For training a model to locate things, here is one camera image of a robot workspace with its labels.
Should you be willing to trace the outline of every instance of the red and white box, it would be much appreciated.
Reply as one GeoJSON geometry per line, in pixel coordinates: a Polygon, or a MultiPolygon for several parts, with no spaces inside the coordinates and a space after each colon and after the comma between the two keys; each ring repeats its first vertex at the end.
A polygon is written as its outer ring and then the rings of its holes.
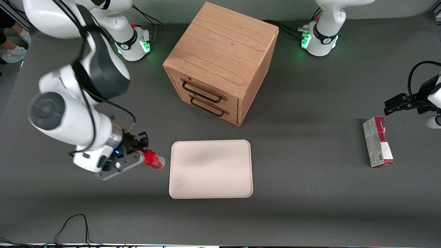
{"type": "Polygon", "coordinates": [[[373,117],[363,123],[363,130],[367,151],[369,152],[370,166],[380,168],[394,164],[392,152],[386,139],[385,118],[373,117]]]}

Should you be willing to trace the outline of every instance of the black metal handle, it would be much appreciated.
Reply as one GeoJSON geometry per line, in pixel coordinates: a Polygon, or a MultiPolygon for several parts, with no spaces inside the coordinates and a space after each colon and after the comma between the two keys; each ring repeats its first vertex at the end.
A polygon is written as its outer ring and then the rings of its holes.
{"type": "Polygon", "coordinates": [[[219,97],[219,99],[214,100],[214,99],[211,99],[211,98],[209,98],[209,97],[206,97],[206,96],[204,96],[204,95],[202,95],[202,94],[199,94],[198,92],[196,92],[196,91],[194,91],[194,90],[191,90],[191,89],[189,89],[189,88],[186,88],[186,87],[185,87],[186,84],[187,84],[187,81],[184,81],[184,83],[182,84],[182,88],[184,88],[184,90],[186,90],[186,91],[188,91],[188,92],[191,92],[191,93],[193,93],[193,94],[195,94],[195,95],[197,95],[197,96],[199,96],[199,97],[202,97],[202,98],[205,99],[205,100],[208,100],[208,101],[210,101],[210,102],[212,102],[212,103],[219,103],[219,102],[222,100],[222,97],[221,97],[221,96],[219,97]]]}
{"type": "Polygon", "coordinates": [[[207,112],[209,112],[210,114],[212,114],[212,115],[214,115],[214,116],[222,117],[222,116],[224,116],[224,114],[225,114],[225,111],[222,111],[222,113],[220,113],[220,114],[216,114],[215,112],[213,112],[213,111],[211,111],[211,110],[208,110],[208,109],[206,109],[206,108],[204,108],[204,107],[202,107],[202,106],[200,106],[200,105],[197,105],[196,103],[193,102],[193,100],[194,100],[194,98],[191,98],[191,100],[190,100],[190,103],[191,103],[193,106],[195,106],[196,108],[202,109],[202,110],[204,110],[204,111],[207,111],[207,112]]]}

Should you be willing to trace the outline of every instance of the black cable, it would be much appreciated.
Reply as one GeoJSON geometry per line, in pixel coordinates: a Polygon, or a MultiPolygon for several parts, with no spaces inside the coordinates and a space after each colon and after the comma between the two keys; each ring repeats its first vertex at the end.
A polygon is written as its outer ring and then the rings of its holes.
{"type": "Polygon", "coordinates": [[[278,22],[278,21],[273,21],[273,20],[262,20],[262,21],[266,22],[266,23],[271,23],[271,24],[274,24],[276,26],[283,27],[283,28],[286,28],[286,29],[289,29],[289,30],[292,30],[292,31],[297,31],[296,28],[287,26],[287,25],[285,25],[285,24],[283,24],[281,22],[278,22]]]}
{"type": "Polygon", "coordinates": [[[301,36],[296,36],[293,35],[291,33],[288,32],[288,30],[290,31],[297,31],[297,29],[289,27],[283,23],[277,22],[277,21],[273,21],[273,20],[263,20],[263,22],[269,23],[269,24],[273,24],[275,26],[278,26],[283,32],[285,32],[287,35],[293,37],[294,39],[301,39],[301,36]]]}
{"type": "Polygon", "coordinates": [[[407,79],[407,92],[409,93],[409,96],[411,97],[412,101],[413,101],[416,105],[418,105],[419,108],[422,108],[422,109],[424,109],[424,110],[428,110],[428,111],[430,111],[429,109],[427,109],[426,107],[424,107],[421,103],[417,102],[415,96],[412,94],[412,88],[411,88],[411,84],[412,84],[412,76],[413,76],[413,74],[414,74],[416,68],[418,68],[418,66],[420,66],[420,65],[422,65],[422,64],[434,64],[434,65],[437,65],[437,66],[441,66],[441,63],[436,62],[436,61],[430,61],[430,60],[421,61],[421,62],[419,62],[418,64],[416,64],[416,65],[412,68],[411,72],[409,73],[409,78],[407,79]]]}
{"type": "Polygon", "coordinates": [[[312,15],[312,17],[311,17],[311,21],[313,21],[314,20],[314,18],[317,16],[317,15],[319,15],[321,13],[321,8],[320,7],[318,7],[318,9],[314,12],[314,14],[312,15]]]}
{"type": "Polygon", "coordinates": [[[87,218],[86,218],[86,216],[85,216],[84,214],[75,214],[75,215],[72,215],[71,217],[69,217],[69,218],[64,222],[64,225],[63,225],[63,227],[61,228],[61,230],[55,235],[55,237],[54,237],[54,243],[55,243],[56,245],[61,245],[61,244],[58,242],[58,237],[59,237],[60,234],[64,231],[64,228],[66,227],[66,225],[67,225],[67,223],[69,222],[69,220],[72,219],[73,217],[76,217],[76,216],[82,216],[82,217],[84,218],[84,224],[86,225],[86,237],[85,237],[85,241],[86,241],[86,244],[88,244],[89,246],[93,247],[93,245],[90,244],[90,243],[92,243],[92,241],[91,241],[90,238],[89,238],[89,226],[87,225],[87,218]]]}
{"type": "Polygon", "coordinates": [[[32,244],[17,244],[14,245],[14,243],[8,243],[11,245],[0,245],[0,247],[5,248],[137,248],[137,247],[149,247],[148,245],[137,245],[137,246],[116,246],[111,244],[99,244],[99,245],[93,245],[93,244],[55,244],[55,243],[46,243],[41,245],[32,245],[32,244]]]}
{"type": "Polygon", "coordinates": [[[144,13],[142,13],[141,12],[141,14],[142,14],[142,16],[144,16],[152,25],[156,25],[155,23],[153,23],[152,22],[152,20],[150,20],[144,13]]]}
{"type": "Polygon", "coordinates": [[[116,108],[119,108],[120,110],[123,110],[124,112],[126,112],[127,114],[129,114],[129,115],[132,117],[132,123],[131,123],[131,124],[125,129],[125,130],[130,129],[130,128],[133,126],[133,124],[136,124],[136,117],[135,117],[135,115],[134,115],[132,112],[130,112],[128,109],[126,109],[126,108],[124,108],[124,107],[122,107],[122,106],[120,106],[120,105],[118,105],[118,104],[116,104],[116,103],[113,103],[113,102],[111,102],[111,101],[109,101],[109,100],[106,100],[106,99],[104,99],[104,98],[102,98],[102,97],[99,97],[99,96],[93,94],[92,92],[88,91],[88,90],[85,89],[85,88],[84,88],[84,90],[85,90],[89,95],[91,95],[91,96],[93,96],[93,97],[95,97],[95,98],[97,98],[97,99],[100,99],[101,101],[103,101],[103,102],[105,102],[105,103],[107,103],[107,104],[110,104],[110,105],[112,105],[112,106],[114,106],[114,107],[116,107],[116,108]]]}
{"type": "MultiPolygon", "coordinates": [[[[97,19],[95,18],[95,16],[92,16],[92,18],[95,20],[95,23],[99,23],[98,21],[97,21],[97,19]]],[[[107,41],[109,42],[109,43],[111,43],[110,42],[110,38],[112,38],[112,36],[109,34],[109,36],[107,36],[107,34],[104,32],[104,30],[101,28],[101,26],[99,26],[99,24],[98,25],[86,25],[86,26],[84,26],[83,28],[85,28],[86,30],[88,30],[88,28],[89,28],[89,30],[97,30],[97,31],[99,31],[104,37],[106,37],[106,39],[107,39],[107,41]]]]}
{"type": "Polygon", "coordinates": [[[3,237],[0,237],[0,242],[3,242],[3,243],[8,243],[8,244],[13,244],[13,245],[15,245],[16,247],[34,247],[33,245],[31,245],[31,244],[21,244],[21,243],[14,243],[14,242],[12,242],[12,241],[10,241],[10,240],[8,240],[8,239],[6,239],[6,238],[3,238],[3,237]]]}
{"type": "Polygon", "coordinates": [[[157,21],[161,26],[163,26],[162,22],[160,22],[158,19],[156,19],[156,18],[154,18],[154,17],[151,17],[150,15],[148,15],[148,14],[142,12],[142,11],[141,11],[138,7],[136,7],[134,4],[132,5],[132,8],[134,8],[135,10],[137,10],[139,13],[143,14],[144,17],[146,17],[146,18],[147,18],[147,17],[150,17],[151,19],[157,21]]]}
{"type": "Polygon", "coordinates": [[[90,106],[89,101],[87,100],[86,95],[84,94],[84,90],[86,90],[86,89],[81,84],[78,84],[78,85],[80,86],[81,95],[83,97],[84,102],[86,103],[87,112],[89,113],[90,121],[92,122],[92,131],[93,131],[93,136],[92,137],[93,138],[92,138],[92,141],[90,142],[90,144],[86,148],[84,148],[82,150],[70,151],[68,153],[70,156],[73,156],[74,153],[84,152],[84,151],[89,150],[93,146],[93,143],[95,143],[95,139],[97,137],[97,128],[95,126],[95,118],[93,117],[93,114],[92,114],[92,107],[90,106]]]}
{"type": "MultiPolygon", "coordinates": [[[[75,16],[73,11],[63,1],[52,0],[52,2],[54,2],[65,13],[65,15],[67,15],[69,17],[69,19],[75,24],[75,26],[77,26],[78,31],[80,32],[82,42],[81,42],[80,52],[76,58],[76,60],[80,60],[83,56],[83,53],[84,53],[84,50],[86,47],[86,32],[85,32],[84,28],[81,26],[78,18],[75,16]]],[[[90,142],[90,144],[85,149],[70,151],[68,153],[70,156],[73,156],[75,153],[84,152],[84,151],[90,149],[93,146],[93,143],[95,143],[95,139],[97,136],[97,129],[95,127],[95,118],[93,117],[93,114],[92,114],[92,108],[90,107],[89,101],[87,101],[86,95],[84,94],[83,90],[81,90],[81,95],[83,97],[84,102],[86,103],[87,112],[89,113],[90,120],[92,122],[93,138],[92,138],[92,141],[90,142]]]]}

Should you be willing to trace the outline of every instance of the wooden drawer cabinet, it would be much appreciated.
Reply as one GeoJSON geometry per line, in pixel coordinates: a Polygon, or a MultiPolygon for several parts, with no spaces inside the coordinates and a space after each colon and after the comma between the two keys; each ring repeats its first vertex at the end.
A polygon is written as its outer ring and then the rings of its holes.
{"type": "Polygon", "coordinates": [[[278,33],[276,26],[206,2],[163,66],[181,100],[240,126],[278,33]]]}
{"type": "Polygon", "coordinates": [[[188,94],[180,91],[179,96],[181,100],[195,106],[196,108],[208,112],[214,116],[217,116],[223,120],[228,121],[229,123],[237,123],[237,113],[236,111],[230,111],[224,109],[218,105],[215,105],[207,100],[204,100],[200,97],[194,96],[192,94],[188,94]]]}
{"type": "Polygon", "coordinates": [[[205,99],[223,109],[237,113],[237,98],[229,94],[218,93],[217,89],[205,87],[201,83],[197,83],[193,78],[185,76],[173,69],[169,69],[169,72],[171,80],[175,85],[176,90],[178,90],[179,96],[181,96],[180,92],[191,94],[198,98],[205,99]]]}

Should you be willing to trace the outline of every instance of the person's leg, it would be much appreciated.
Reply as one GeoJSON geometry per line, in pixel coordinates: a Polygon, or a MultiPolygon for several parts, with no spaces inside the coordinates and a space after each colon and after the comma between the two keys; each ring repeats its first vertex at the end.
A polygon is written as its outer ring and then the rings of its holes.
{"type": "Polygon", "coordinates": [[[20,26],[20,24],[18,24],[18,23],[14,23],[14,25],[12,25],[12,27],[10,27],[10,29],[12,29],[12,31],[14,31],[18,34],[23,32],[22,26],[20,26]]]}
{"type": "Polygon", "coordinates": [[[3,54],[1,58],[8,63],[19,62],[26,55],[26,49],[7,39],[3,32],[0,32],[0,45],[7,49],[6,54],[3,54]]]}
{"type": "Polygon", "coordinates": [[[30,43],[29,33],[20,26],[12,17],[10,17],[4,10],[0,9],[0,27],[10,28],[16,32],[24,41],[30,43]]]}
{"type": "Polygon", "coordinates": [[[17,48],[17,47],[19,47],[19,46],[17,46],[15,43],[13,43],[11,40],[9,40],[9,39],[6,39],[6,41],[5,42],[3,42],[2,44],[1,44],[1,46],[3,46],[4,48],[6,48],[6,49],[8,49],[8,50],[14,50],[15,48],[17,48]]]}

